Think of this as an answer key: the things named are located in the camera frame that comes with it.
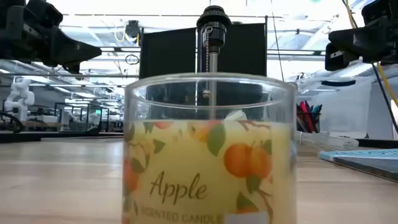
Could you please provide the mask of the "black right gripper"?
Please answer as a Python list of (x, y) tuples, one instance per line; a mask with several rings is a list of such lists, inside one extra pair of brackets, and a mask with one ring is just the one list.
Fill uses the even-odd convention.
[(362, 8), (364, 27), (333, 31), (325, 49), (325, 70), (337, 71), (362, 57), (398, 63), (398, 0), (374, 0)]

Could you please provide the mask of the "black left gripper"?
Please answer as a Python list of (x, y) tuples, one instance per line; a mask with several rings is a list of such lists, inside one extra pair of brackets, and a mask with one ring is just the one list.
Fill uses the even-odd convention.
[(42, 62), (80, 73), (80, 63), (102, 54), (58, 28), (62, 13), (46, 0), (0, 0), (0, 59)]

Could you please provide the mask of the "lamp with wooden base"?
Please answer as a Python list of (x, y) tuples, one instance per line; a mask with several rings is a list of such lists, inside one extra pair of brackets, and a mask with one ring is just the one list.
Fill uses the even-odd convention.
[(198, 64), (205, 75), (218, 71), (218, 56), (226, 42), (227, 27), (231, 20), (221, 6), (211, 5), (204, 9), (197, 20)]

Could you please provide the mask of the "clear plastic storage bin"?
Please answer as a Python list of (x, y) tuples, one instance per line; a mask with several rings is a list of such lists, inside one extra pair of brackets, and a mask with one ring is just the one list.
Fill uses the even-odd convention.
[(364, 138), (368, 133), (372, 80), (363, 77), (303, 78), (295, 81), (298, 101), (321, 105), (320, 131), (331, 136)]

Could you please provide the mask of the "white humanoid robot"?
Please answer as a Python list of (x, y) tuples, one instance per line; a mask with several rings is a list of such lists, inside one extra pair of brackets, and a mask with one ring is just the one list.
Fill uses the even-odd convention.
[(35, 101), (35, 95), (29, 90), (31, 80), (28, 78), (18, 78), (11, 84), (11, 92), (4, 102), (6, 111), (18, 109), (19, 120), (27, 120), (28, 106), (32, 106)]

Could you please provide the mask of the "red pen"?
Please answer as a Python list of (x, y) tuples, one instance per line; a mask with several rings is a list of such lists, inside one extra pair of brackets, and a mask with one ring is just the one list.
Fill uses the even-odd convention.
[(308, 132), (312, 133), (313, 132), (313, 124), (312, 124), (312, 119), (311, 119), (310, 113), (308, 112), (308, 108), (307, 108), (306, 102), (302, 101), (300, 103), (300, 107), (302, 109), (303, 117), (304, 117), (304, 119), (306, 121), (306, 124), (308, 126)]

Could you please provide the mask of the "black pen cup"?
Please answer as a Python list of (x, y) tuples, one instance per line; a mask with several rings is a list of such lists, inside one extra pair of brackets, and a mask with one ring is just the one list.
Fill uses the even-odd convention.
[(320, 132), (320, 113), (299, 112), (297, 113), (297, 121), (301, 125), (301, 129), (306, 133)]

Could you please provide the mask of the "black flat panel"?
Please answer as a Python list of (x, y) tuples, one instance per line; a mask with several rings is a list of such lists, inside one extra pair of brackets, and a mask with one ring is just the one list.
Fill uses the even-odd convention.
[[(179, 29), (147, 33), (141, 47), (139, 78), (176, 73), (194, 73), (196, 66), (196, 30)], [(266, 38), (264, 24), (233, 24), (227, 28), (226, 42), (218, 56), (218, 71), (265, 76)], [(208, 99), (203, 96), (203, 81), (158, 84), (138, 88), (129, 107), (137, 119), (208, 119)], [(217, 119), (246, 108), (246, 119), (263, 120), (263, 102), (268, 95), (258, 84), (218, 82)]]

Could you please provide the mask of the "Yellowstone waterfall booklet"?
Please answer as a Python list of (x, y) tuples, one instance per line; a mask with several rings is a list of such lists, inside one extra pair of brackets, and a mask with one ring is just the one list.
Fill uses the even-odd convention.
[(318, 157), (324, 161), (398, 183), (398, 149), (322, 151)]

